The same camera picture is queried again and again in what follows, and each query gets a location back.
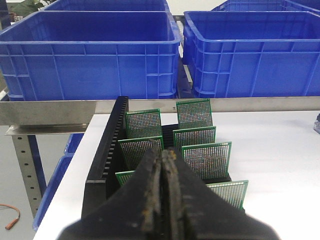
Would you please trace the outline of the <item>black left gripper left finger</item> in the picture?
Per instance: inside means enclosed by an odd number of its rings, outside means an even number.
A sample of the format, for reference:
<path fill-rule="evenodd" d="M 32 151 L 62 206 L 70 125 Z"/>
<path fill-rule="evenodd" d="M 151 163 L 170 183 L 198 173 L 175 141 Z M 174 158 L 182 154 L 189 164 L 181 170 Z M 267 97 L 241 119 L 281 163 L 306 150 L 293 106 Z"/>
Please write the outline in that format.
<path fill-rule="evenodd" d="M 102 206 L 66 227 L 60 240 L 159 240 L 161 156 L 154 140 L 129 180 Z"/>

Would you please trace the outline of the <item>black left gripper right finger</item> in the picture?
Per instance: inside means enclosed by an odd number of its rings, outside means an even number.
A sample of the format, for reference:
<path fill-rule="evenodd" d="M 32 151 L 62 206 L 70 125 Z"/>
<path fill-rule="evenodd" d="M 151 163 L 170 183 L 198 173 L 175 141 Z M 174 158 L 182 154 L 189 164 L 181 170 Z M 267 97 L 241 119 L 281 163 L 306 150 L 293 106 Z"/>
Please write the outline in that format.
<path fill-rule="evenodd" d="M 170 240 L 277 240 L 268 225 L 211 191 L 176 148 L 162 151 Z"/>

